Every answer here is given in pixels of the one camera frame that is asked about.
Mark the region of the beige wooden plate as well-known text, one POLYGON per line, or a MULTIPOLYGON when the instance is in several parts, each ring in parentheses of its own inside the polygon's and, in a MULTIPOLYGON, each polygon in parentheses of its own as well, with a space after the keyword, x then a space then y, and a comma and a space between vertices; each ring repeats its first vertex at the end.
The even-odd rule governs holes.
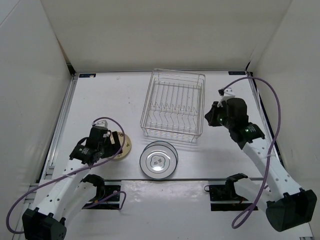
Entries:
POLYGON ((113 161, 120 161, 120 160, 124 159, 130 153, 131 148, 132 148, 132 141, 131 141, 130 137, 127 134, 123 135, 123 133, 120 131, 117 131, 117 132, 118 132, 119 140, 122 143, 124 141, 124 136, 125 136, 125 143, 122 148, 122 152, 119 153, 117 156, 115 156, 113 161))

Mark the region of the wire dish rack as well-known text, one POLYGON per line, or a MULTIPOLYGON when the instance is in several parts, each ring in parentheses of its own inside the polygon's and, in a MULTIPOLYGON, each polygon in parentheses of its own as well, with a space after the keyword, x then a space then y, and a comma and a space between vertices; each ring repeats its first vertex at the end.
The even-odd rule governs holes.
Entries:
POLYGON ((203 133, 206 76, 156 68, 140 119, 147 137, 195 143, 203 133))

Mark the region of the white plate green rim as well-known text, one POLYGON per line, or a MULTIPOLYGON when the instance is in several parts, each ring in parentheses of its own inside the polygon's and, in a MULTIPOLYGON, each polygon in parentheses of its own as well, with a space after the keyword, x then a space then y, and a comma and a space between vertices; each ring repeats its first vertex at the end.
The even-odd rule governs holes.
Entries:
POLYGON ((166 146, 150 146, 143 151, 139 164, 142 172, 151 179, 162 180, 174 173, 178 165, 174 152, 166 146))
POLYGON ((146 167, 153 173, 174 171, 178 165, 178 152, 169 142, 151 142, 142 153, 146 167))

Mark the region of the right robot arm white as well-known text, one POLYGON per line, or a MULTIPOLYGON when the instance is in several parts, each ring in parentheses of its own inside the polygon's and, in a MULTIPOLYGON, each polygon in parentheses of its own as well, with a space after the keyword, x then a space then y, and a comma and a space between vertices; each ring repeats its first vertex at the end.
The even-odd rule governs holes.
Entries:
POLYGON ((224 188, 227 198, 244 197, 251 201, 265 212, 268 222, 278 232, 312 220, 316 194, 311 189, 304 190, 272 156, 271 144, 259 126, 249 121, 247 104, 242 98, 213 102, 204 118, 211 127, 228 129, 231 139, 263 175, 262 184, 254 183, 243 173, 229 176, 224 188))

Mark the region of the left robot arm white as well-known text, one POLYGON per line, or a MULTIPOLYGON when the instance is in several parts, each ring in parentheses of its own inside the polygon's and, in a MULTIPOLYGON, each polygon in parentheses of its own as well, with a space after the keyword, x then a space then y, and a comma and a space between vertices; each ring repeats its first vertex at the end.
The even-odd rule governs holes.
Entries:
POLYGON ((35 207, 22 215, 27 240, 63 240, 67 225, 89 201, 105 197, 105 181, 90 170, 101 159, 122 153, 123 142, 117 131, 92 126, 89 136, 82 138, 69 155, 62 179, 35 207))

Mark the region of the blue label right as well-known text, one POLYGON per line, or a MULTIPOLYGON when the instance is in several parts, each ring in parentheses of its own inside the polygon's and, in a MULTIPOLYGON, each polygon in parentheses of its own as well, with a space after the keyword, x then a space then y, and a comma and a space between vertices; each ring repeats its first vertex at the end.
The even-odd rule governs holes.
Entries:
POLYGON ((230 76, 244 76, 246 75, 245 71, 228 71, 230 76))

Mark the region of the blue label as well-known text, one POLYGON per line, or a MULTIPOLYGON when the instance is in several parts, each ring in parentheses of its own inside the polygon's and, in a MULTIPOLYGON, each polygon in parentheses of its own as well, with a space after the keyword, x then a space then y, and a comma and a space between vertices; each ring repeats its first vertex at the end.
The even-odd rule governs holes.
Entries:
POLYGON ((244 76, 246 75, 245 71, 228 71, 230 76, 244 76))
POLYGON ((95 78, 95 73, 82 73, 78 76, 79 78, 95 78))

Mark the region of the blue label left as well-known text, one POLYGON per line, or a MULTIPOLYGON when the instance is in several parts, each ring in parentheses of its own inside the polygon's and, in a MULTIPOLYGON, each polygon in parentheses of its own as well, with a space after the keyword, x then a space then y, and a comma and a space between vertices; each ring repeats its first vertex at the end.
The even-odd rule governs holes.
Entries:
POLYGON ((82 73, 78 76, 79 78, 95 78, 95 73, 82 73))

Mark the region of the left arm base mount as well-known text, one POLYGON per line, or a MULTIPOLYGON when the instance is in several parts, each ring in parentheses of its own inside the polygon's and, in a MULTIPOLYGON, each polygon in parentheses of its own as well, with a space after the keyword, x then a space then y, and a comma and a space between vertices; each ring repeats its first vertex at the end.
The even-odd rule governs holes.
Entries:
POLYGON ((121 181, 105 181, 104 190, 87 202, 83 209, 89 210, 119 210, 123 193, 121 191, 121 181))

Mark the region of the aluminium table edge rail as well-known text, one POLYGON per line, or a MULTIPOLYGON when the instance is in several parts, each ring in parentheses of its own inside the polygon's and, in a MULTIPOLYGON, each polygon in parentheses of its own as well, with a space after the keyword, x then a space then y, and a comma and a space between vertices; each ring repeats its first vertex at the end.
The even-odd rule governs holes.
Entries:
POLYGON ((51 176, 53 174, 53 170, 55 168, 55 161, 59 152, 60 140, 62 139, 62 135, 67 122, 68 114, 72 103, 72 98, 77 84, 77 79, 78 76, 76 74, 71 75, 71 80, 64 95, 63 103, 60 109, 55 130, 38 181, 45 180, 47 176, 51 176))

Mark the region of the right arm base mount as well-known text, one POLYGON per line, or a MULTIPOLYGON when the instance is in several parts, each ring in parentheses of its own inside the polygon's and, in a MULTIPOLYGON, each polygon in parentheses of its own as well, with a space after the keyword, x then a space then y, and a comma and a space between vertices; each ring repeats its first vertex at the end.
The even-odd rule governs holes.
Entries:
POLYGON ((209 194, 210 210, 212 212, 239 212, 251 205, 242 196, 232 197, 223 184, 205 185, 204 191, 209 194))

